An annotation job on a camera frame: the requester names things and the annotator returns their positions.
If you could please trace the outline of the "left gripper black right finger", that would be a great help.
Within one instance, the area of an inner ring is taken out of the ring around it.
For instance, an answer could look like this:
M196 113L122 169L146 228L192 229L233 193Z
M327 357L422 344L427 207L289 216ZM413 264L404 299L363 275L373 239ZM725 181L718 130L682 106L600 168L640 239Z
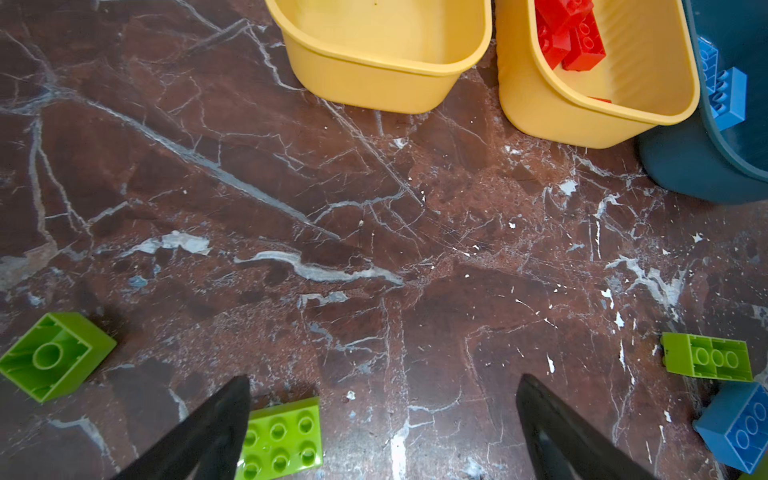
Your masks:
M653 477L534 375L521 377L516 406L537 479Z

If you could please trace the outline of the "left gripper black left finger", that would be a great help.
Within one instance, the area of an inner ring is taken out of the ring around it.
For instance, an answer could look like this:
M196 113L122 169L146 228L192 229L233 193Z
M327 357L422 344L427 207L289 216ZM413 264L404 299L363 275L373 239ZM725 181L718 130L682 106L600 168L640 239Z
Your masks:
M235 477L251 406L248 377L233 377L117 479Z

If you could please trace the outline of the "yellow plastic bin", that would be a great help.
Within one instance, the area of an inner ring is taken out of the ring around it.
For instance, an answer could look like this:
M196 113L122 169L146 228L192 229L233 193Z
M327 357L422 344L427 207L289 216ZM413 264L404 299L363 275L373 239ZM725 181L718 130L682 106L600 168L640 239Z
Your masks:
M534 2L496 2L499 99L509 121L533 137L604 149L688 119L700 81L683 2L597 1L593 12L606 57L590 71L566 71L545 61Z
M488 1L269 1L299 82L328 101L422 114L485 54Z

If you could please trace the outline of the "dark teal plastic bin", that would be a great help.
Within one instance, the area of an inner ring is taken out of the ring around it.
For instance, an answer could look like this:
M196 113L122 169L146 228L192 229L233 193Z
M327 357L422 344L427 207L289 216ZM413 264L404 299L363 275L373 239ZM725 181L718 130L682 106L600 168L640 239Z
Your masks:
M767 4L683 4L700 80L700 100L685 121L641 134L637 150L649 176L680 194L719 204L767 197ZM746 119L719 131L702 83L698 37L719 50L718 74L736 67L747 79Z

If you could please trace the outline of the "left yellow plastic bin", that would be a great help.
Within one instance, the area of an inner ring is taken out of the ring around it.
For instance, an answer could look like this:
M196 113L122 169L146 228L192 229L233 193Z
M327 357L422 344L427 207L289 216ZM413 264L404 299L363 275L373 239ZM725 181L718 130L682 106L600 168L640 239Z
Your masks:
M269 1L299 82L328 101L422 114L485 54L488 1Z

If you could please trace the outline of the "blue lego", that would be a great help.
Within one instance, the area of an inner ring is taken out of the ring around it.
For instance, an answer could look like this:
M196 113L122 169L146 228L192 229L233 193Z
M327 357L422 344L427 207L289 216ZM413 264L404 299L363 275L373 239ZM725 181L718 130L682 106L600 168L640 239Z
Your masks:
M732 128L746 119L747 79L747 75L736 67L717 76L710 106L719 131Z
M752 474L767 450L767 391L724 382L693 428L718 462Z
M704 37L698 37L699 59L702 74L702 83L707 95L715 92L718 74L719 50Z

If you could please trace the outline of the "long green lego front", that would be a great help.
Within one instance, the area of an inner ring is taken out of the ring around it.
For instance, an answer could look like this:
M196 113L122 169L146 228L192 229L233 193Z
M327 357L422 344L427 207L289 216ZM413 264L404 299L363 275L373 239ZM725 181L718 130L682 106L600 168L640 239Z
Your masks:
M277 479L323 464L319 398L250 412L237 479Z

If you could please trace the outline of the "middle yellow plastic bin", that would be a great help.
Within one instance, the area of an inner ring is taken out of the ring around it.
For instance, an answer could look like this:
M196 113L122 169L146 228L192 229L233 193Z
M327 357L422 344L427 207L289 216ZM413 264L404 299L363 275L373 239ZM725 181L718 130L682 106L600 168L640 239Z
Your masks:
M683 2L597 1L593 12L606 57L590 71L566 71L545 61L534 2L496 2L499 99L509 121L533 137L604 149L688 119L700 81Z

